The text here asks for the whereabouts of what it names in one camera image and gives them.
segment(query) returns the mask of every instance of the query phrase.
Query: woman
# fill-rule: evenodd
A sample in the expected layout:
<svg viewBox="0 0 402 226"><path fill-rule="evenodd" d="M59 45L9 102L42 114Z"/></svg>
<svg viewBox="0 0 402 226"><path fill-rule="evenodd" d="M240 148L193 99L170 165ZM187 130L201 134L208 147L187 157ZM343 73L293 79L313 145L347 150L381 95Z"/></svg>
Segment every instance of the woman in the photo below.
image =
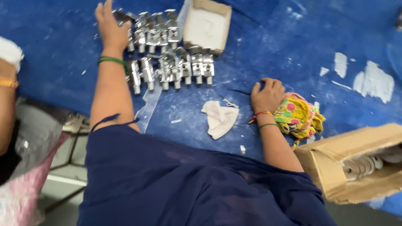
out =
<svg viewBox="0 0 402 226"><path fill-rule="evenodd" d="M131 23L118 27L111 0L95 11L104 50L122 60ZM251 94L255 113L281 103L281 82L264 78ZM87 144L86 225L336 225L273 117L257 116L267 164L159 141L139 133L122 65L99 64Z"/></svg>

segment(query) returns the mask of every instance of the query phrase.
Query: floor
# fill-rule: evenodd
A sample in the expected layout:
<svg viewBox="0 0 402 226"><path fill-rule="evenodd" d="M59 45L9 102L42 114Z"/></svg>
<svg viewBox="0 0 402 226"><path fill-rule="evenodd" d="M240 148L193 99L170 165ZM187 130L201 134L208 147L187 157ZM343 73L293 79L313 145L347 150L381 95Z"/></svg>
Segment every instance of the floor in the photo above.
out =
<svg viewBox="0 0 402 226"><path fill-rule="evenodd" d="M87 137L80 137L77 140L73 155L74 163L84 164L86 142ZM69 138L55 155L52 166L60 165L68 159L72 144L73 139ZM52 173L86 180L86 170L74 166L58 169ZM40 199L38 200L38 207L43 210L46 206L56 200L62 199L79 188L80 186L47 180L42 189ZM82 193L46 215L45 221L41 226L76 225L78 219L78 205L81 202ZM396 226L402 224L402 219L398 219L385 212L373 210L365 205L336 205L327 202L326 207L339 226Z"/></svg>

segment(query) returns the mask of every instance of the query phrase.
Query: hand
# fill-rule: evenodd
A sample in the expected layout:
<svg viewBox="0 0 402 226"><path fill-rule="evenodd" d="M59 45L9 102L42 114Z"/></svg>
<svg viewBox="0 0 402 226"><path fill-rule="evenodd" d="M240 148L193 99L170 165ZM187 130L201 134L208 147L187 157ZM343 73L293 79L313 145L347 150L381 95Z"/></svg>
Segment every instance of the hand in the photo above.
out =
<svg viewBox="0 0 402 226"><path fill-rule="evenodd" d="M0 59L0 77L12 78L16 80L17 70L15 69L15 66L3 59Z"/></svg>
<svg viewBox="0 0 402 226"><path fill-rule="evenodd" d="M103 49L123 53L128 44L127 34L131 28L131 21L127 21L119 27L112 13L112 0L106 0L105 5L99 3L95 10L95 17L98 21Z"/></svg>
<svg viewBox="0 0 402 226"><path fill-rule="evenodd" d="M251 107L254 113L269 111L273 114L284 98L285 88L277 79L263 78L261 81L265 82L265 87L260 91L260 83L254 85L251 92Z"/></svg>

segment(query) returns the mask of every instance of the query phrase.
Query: green bangle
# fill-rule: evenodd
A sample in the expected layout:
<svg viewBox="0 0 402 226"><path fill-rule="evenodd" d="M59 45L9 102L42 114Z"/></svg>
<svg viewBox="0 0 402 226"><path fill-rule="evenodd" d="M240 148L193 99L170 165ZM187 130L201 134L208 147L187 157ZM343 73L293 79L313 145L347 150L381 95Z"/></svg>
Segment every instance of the green bangle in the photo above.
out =
<svg viewBox="0 0 402 226"><path fill-rule="evenodd" d="M276 125L279 129L281 129L277 124L273 124L273 123L264 124L264 125L259 126L258 128L261 129L262 127L264 127L266 125Z"/></svg>
<svg viewBox="0 0 402 226"><path fill-rule="evenodd" d="M117 58L108 57L108 56L101 56L99 58L98 65L99 65L99 63L104 62L104 61L112 61L112 62L121 64L124 67L124 70L125 70L126 74L128 74L128 72L129 72L128 65L123 60L119 60Z"/></svg>

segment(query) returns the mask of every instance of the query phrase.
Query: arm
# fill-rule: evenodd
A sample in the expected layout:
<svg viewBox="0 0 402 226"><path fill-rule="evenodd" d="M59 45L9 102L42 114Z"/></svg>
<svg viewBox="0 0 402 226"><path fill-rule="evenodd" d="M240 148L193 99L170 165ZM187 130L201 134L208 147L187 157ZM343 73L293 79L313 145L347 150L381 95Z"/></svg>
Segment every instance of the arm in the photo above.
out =
<svg viewBox="0 0 402 226"><path fill-rule="evenodd" d="M253 87L251 106L255 113L263 111L273 113L283 100L285 88L276 79L263 78L262 81L265 82L265 87L261 91L259 82ZM258 126L267 123L276 124L273 116L269 114L259 114L257 122ZM266 163L288 171L304 172L295 153L277 126L264 126L260 129L260 134Z"/></svg>
<svg viewBox="0 0 402 226"><path fill-rule="evenodd" d="M122 60L123 51L128 43L127 32L131 27L131 22L127 22L121 27L117 25L117 21L112 14L111 0L106 0L105 5L99 3L95 10L95 17L102 37L102 56ZM120 113L117 119L104 122L98 125L95 130L108 125L122 124L134 120L133 102L125 79L124 67L115 62L101 62L92 102L90 128L105 117L116 113ZM139 132L139 128L135 123L129 126Z"/></svg>
<svg viewBox="0 0 402 226"><path fill-rule="evenodd" d="M13 65L0 59L0 77L16 79ZM0 156L7 152L14 127L15 89L0 86Z"/></svg>

